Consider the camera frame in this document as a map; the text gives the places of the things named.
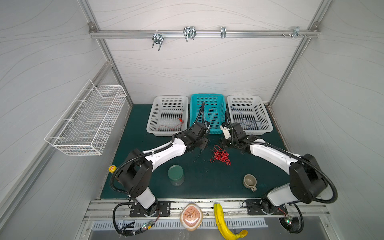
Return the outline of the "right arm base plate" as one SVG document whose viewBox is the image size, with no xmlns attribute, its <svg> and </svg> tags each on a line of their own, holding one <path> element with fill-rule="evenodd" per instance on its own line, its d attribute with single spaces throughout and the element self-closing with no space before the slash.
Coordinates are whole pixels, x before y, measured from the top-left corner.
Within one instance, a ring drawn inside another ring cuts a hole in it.
<svg viewBox="0 0 384 240">
<path fill-rule="evenodd" d="M 248 199 L 242 203 L 242 208 L 247 210 L 247 214 L 250 216 L 261 216 L 261 215 L 279 215 L 285 216 L 288 214 L 286 206 L 274 206 L 267 199 Z"/>
</svg>

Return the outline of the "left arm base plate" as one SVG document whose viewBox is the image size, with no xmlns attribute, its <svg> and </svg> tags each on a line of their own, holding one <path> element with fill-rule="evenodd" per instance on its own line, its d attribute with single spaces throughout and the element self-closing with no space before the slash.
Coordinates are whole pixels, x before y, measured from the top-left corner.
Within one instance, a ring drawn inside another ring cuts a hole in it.
<svg viewBox="0 0 384 240">
<path fill-rule="evenodd" d="M 171 210 L 170 201 L 156 200 L 148 209 L 145 209 L 140 203 L 131 207 L 131 218 L 145 218 L 145 217 L 169 217 Z"/>
</svg>

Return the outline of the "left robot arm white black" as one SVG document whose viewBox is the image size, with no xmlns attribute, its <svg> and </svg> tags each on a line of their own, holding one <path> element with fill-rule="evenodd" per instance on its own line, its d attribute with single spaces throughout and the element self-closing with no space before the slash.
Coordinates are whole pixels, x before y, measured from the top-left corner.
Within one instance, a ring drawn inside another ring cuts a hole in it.
<svg viewBox="0 0 384 240">
<path fill-rule="evenodd" d="M 169 160 L 193 151 L 203 150 L 209 139 L 210 123 L 204 118 L 205 102 L 202 103 L 195 122 L 184 131 L 172 135 L 169 143 L 152 150 L 132 151 L 125 162 L 112 172 L 110 187 L 113 191 L 129 196 L 151 216 L 157 209 L 158 200 L 149 188 L 153 171 Z"/>
</svg>

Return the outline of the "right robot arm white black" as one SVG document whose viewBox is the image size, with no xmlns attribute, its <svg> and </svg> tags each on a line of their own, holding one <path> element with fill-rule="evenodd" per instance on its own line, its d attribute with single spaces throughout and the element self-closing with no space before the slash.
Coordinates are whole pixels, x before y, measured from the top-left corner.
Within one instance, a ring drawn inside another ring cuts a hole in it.
<svg viewBox="0 0 384 240">
<path fill-rule="evenodd" d="M 221 128 L 229 146 L 262 158 L 289 175 L 289 183 L 262 197 L 260 206 L 266 215 L 285 204 L 332 204 L 338 199 L 336 185 L 321 170 L 314 156 L 293 154 L 255 135 L 247 135 L 239 123 L 232 123 L 229 111 L 225 111 Z"/>
</svg>

